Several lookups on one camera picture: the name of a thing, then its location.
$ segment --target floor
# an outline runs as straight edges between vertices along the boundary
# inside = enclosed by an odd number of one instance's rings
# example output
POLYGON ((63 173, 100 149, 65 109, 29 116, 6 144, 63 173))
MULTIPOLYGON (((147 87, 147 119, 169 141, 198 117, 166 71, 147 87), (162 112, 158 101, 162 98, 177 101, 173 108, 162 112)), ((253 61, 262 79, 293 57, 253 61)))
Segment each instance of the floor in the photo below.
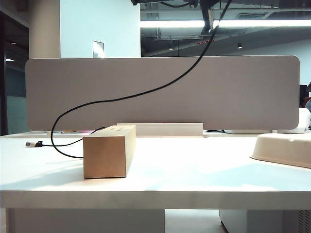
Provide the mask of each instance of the floor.
POLYGON ((165 210, 165 233, 225 233, 218 210, 165 210))

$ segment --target white desk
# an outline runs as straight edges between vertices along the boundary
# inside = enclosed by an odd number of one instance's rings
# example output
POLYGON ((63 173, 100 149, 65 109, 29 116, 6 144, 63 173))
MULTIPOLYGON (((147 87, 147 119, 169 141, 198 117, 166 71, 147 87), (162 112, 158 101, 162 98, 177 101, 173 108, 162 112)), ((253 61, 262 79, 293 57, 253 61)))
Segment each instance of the white desk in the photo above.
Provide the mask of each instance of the white desk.
MULTIPOLYGON (((25 147, 38 140, 50 144, 41 135, 0 138, 2 208, 311 209, 311 169, 249 158, 253 136, 138 138, 126 178, 91 180, 81 159, 25 147)), ((82 155, 82 143, 62 150, 82 155)))

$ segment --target gray privacy screen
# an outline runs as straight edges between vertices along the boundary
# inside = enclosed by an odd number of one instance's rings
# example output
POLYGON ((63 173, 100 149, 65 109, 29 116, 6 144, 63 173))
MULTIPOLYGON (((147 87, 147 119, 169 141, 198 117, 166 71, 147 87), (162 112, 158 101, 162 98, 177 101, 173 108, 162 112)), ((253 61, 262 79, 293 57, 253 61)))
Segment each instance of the gray privacy screen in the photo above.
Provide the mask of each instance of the gray privacy screen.
MULTIPOLYGON (((196 57, 33 59, 26 64, 27 119, 51 130, 77 105, 132 95, 170 82, 196 57)), ((76 110, 56 129, 117 123, 203 123, 204 129, 292 129, 298 124, 299 60, 294 56, 204 57, 160 91, 76 110)))

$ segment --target metal beam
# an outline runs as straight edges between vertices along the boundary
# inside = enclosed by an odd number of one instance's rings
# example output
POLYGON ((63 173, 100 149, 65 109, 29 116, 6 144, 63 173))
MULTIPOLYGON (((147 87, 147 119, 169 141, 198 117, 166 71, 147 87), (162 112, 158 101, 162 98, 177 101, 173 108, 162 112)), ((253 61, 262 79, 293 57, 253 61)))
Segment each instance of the metal beam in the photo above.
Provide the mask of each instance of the metal beam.
MULTIPOLYGON (((213 12, 220 13, 223 9, 213 9, 213 12)), ((228 9, 228 12, 238 12, 238 13, 266 13, 266 12, 303 12, 303 11, 311 11, 311 8, 231 8, 228 9)), ((173 13, 173 12, 182 12, 182 13, 193 13, 193 12, 201 12, 200 8, 195 9, 141 9, 141 13, 173 13)))

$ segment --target cardboard box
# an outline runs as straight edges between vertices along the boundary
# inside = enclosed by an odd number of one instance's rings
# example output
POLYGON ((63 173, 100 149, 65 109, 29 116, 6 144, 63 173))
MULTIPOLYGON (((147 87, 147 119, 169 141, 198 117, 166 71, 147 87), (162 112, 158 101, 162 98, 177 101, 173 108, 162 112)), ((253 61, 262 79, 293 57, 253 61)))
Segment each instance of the cardboard box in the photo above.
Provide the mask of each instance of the cardboard box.
POLYGON ((84 178, 126 177, 135 147, 135 125, 110 126, 85 136, 84 178))

